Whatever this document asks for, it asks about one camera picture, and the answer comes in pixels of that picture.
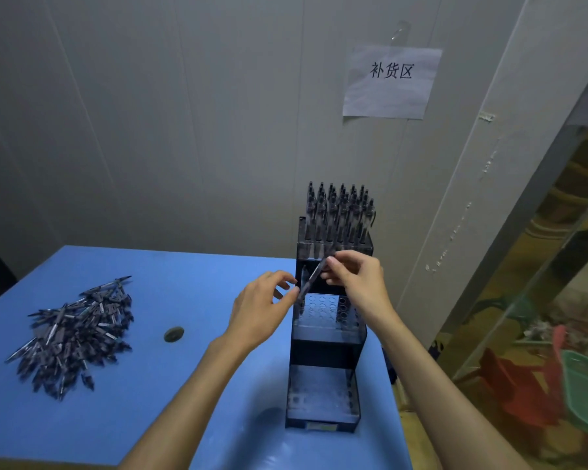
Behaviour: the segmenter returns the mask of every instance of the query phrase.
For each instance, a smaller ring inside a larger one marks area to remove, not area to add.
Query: blue tabletop
[[[66,246],[0,297],[0,458],[115,465],[172,399],[209,342],[224,332],[237,294],[266,270],[294,272],[294,259]],[[132,275],[133,352],[94,367],[63,402],[22,384],[4,360],[31,337],[29,313],[73,301],[83,290]],[[163,335],[185,328],[175,343]],[[291,310],[235,372],[192,468],[392,468],[411,463],[374,333],[357,367],[361,421],[354,434],[285,428]]]

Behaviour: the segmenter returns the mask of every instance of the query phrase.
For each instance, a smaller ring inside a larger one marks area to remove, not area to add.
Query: pile of pens
[[[86,290],[82,298],[61,308],[41,309],[29,316],[33,338],[6,362],[18,358],[20,380],[32,379],[33,391],[42,387],[47,395],[63,400],[80,375],[83,385],[94,390],[89,364],[115,363],[116,353],[131,350],[122,336],[134,321],[128,309],[132,299],[122,283],[131,276]]]
[[[359,195],[355,185],[350,192],[344,183],[338,191],[333,183],[325,191],[320,183],[318,195],[310,181],[307,189],[305,240],[333,243],[337,250],[358,249],[366,244],[368,230],[376,216],[374,200],[362,185]]]

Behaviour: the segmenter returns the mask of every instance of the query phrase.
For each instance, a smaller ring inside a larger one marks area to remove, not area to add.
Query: paper sign
[[[441,56],[441,49],[357,46],[342,115],[423,118]]]

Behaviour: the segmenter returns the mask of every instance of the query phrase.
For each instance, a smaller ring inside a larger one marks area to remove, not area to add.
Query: right hand
[[[327,259],[321,277],[329,285],[341,285],[366,323],[375,331],[388,319],[396,320],[398,315],[392,308],[383,281],[383,267],[377,258],[361,252],[346,250],[335,253]]]

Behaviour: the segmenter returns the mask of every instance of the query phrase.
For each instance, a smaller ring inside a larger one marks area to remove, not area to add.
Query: pen display stand
[[[367,230],[353,243],[345,240],[346,234],[341,242],[328,241],[326,234],[319,234],[317,241],[309,239],[308,223],[309,217],[298,221],[296,278],[301,289],[326,252],[355,249],[372,255]],[[367,333],[344,287],[322,279],[312,283],[294,305],[286,427],[355,431],[360,419],[355,368]]]

